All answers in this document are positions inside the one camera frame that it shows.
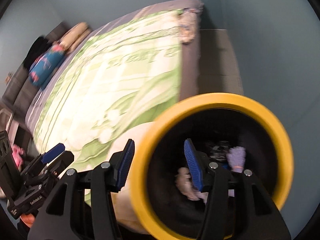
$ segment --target green blanket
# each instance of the green blanket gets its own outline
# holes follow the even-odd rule
[[[92,169],[109,160],[120,135],[175,104],[182,60],[179,14],[162,11],[91,37],[40,114],[37,149],[63,143],[75,155],[71,167]]]

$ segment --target trash can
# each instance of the trash can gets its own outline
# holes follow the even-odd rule
[[[278,209],[282,208],[294,167],[291,143],[280,121],[244,96],[203,94],[160,115],[136,150],[131,201],[140,222],[155,238],[196,238],[201,228],[205,204],[188,200],[175,185],[178,169],[185,163],[187,138],[200,151],[206,140],[244,147],[244,168],[260,178]]]

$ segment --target mattress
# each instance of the mattress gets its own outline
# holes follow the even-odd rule
[[[92,169],[129,137],[139,143],[150,122],[170,106],[198,94],[202,6],[199,0],[160,3],[93,31],[27,112],[39,152],[62,142],[75,155],[73,168]],[[116,217],[146,233],[131,205],[123,206],[129,185],[113,196]],[[90,204],[90,192],[85,200]]]

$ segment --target silver screw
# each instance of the silver screw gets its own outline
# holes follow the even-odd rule
[[[250,177],[252,175],[252,171],[250,170],[244,170],[244,174],[248,177]]]
[[[209,163],[209,167],[211,168],[211,169],[216,169],[216,168],[218,168],[218,164],[217,163],[214,163],[214,162],[212,162],[212,163]]]
[[[71,176],[71,175],[75,174],[75,172],[76,172],[75,169],[69,169],[69,170],[67,170],[66,174],[67,174],[68,176]]]
[[[110,162],[104,162],[104,163],[101,163],[101,168],[103,169],[107,169],[110,167]]]

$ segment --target yellow ring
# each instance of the yellow ring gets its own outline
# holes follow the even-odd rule
[[[148,164],[161,138],[178,122],[199,111],[228,108],[242,112],[257,121],[269,134],[277,154],[278,180],[272,196],[280,210],[290,191],[293,178],[293,152],[289,137],[278,118],[260,103],[235,94],[210,93],[188,98],[162,113],[151,126],[135,153],[132,163],[131,201],[145,229],[160,240],[190,240],[164,225],[154,213],[146,189]]]

